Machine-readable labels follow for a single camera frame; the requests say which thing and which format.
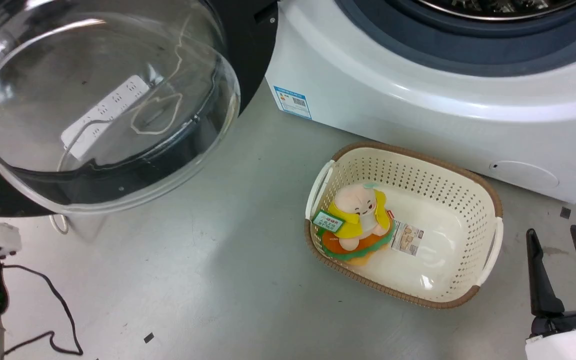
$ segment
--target black cable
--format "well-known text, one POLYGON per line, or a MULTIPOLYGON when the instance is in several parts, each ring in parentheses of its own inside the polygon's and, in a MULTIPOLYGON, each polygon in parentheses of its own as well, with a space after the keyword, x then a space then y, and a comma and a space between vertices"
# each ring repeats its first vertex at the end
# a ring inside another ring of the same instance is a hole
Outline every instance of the black cable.
POLYGON ((68 317, 68 320, 70 321, 70 326, 72 327, 72 339, 75 342, 75 346, 77 347, 77 350, 67 350, 64 348, 60 348, 59 346, 55 345, 55 331, 48 331, 48 332, 44 332, 41 335, 37 336, 37 337, 33 337, 30 340, 21 342, 20 344, 16 344, 15 346, 12 346, 11 348, 7 349, 4 352, 4 356, 12 353, 13 351, 27 346, 28 344, 32 344, 34 342, 36 342, 37 340, 43 339, 45 337, 50 336, 50 346, 52 347, 52 350, 56 351, 57 353, 61 353, 61 354, 70 354, 70 355, 77 355, 77 356, 82 356, 84 354, 84 350, 82 350, 82 346, 80 346, 80 341, 77 339, 77 330, 75 328, 75 320, 73 319, 73 314, 71 314, 71 310, 68 308, 68 304, 66 303, 66 300, 64 300, 64 298, 62 297, 61 294, 59 294, 59 291, 57 291, 57 289, 55 289, 55 286, 53 285, 53 282, 50 281, 50 278, 48 278, 48 276, 44 275, 41 272, 38 271, 34 271, 33 269, 29 269, 25 266, 21 266, 21 265, 4 265, 3 266, 4 269, 21 269, 24 271, 27 271, 29 273, 32 273, 34 275, 40 276, 43 280, 45 280, 45 282, 48 284, 48 287, 50 287, 50 291, 52 292, 52 294, 57 298, 57 300, 61 303, 61 305, 63 306, 63 310, 64 312, 66 312, 66 316, 68 317))

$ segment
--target white washing machine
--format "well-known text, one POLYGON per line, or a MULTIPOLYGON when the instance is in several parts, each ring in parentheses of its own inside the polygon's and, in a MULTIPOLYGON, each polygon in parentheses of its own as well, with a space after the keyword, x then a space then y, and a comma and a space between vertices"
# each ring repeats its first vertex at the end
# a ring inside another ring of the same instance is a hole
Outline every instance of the white washing machine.
POLYGON ((278 22, 280 110, 576 203, 576 0, 283 0, 278 22))

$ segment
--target black square marker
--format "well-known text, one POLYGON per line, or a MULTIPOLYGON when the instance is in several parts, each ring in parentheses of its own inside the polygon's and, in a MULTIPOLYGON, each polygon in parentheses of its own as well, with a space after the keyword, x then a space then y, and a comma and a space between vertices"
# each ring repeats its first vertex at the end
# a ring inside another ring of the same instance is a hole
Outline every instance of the black square marker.
POLYGON ((153 340, 155 338, 155 335, 153 335, 153 333, 149 333, 146 337, 143 338, 143 342, 145 342, 146 344, 150 343, 151 340, 153 340))
POLYGON ((564 218, 564 219, 570 219, 570 212, 571 212, 571 210, 569 208, 562 207, 561 208, 561 214, 559 214, 559 216, 564 218))

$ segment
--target yellow jacket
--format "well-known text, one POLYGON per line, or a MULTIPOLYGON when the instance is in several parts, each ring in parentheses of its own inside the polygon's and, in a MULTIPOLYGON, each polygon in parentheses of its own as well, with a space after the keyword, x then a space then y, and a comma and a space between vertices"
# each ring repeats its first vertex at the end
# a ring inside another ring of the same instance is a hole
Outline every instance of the yellow jacket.
MULTIPOLYGON (((382 228, 388 229, 391 226, 391 220, 388 217, 388 214, 386 214, 386 208, 384 208, 384 205, 386 205, 386 194, 379 190, 374 190, 374 195, 375 198, 377 198, 377 207, 374 210, 377 223, 379 223, 382 228)), ((340 239, 354 238, 364 233, 362 230, 362 224, 359 223, 358 214, 343 212, 335 205, 334 201, 330 204, 328 212, 330 215, 336 216, 345 221, 343 225, 341 225, 341 228, 339 228, 339 231, 334 233, 340 239)))

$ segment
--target white plastic basket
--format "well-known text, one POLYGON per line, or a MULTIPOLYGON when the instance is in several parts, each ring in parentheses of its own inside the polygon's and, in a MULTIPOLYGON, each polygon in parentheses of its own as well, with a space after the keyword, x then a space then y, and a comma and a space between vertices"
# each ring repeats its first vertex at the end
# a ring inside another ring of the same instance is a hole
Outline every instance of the white plastic basket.
POLYGON ((502 216, 497 192, 480 176, 404 148, 356 143, 318 174, 306 205, 306 241, 325 264, 362 284, 448 309, 473 298, 488 278, 501 249, 502 216), (340 188, 361 182, 377 183, 395 219, 425 232, 415 256, 382 248, 354 266, 324 253, 311 219, 340 188))

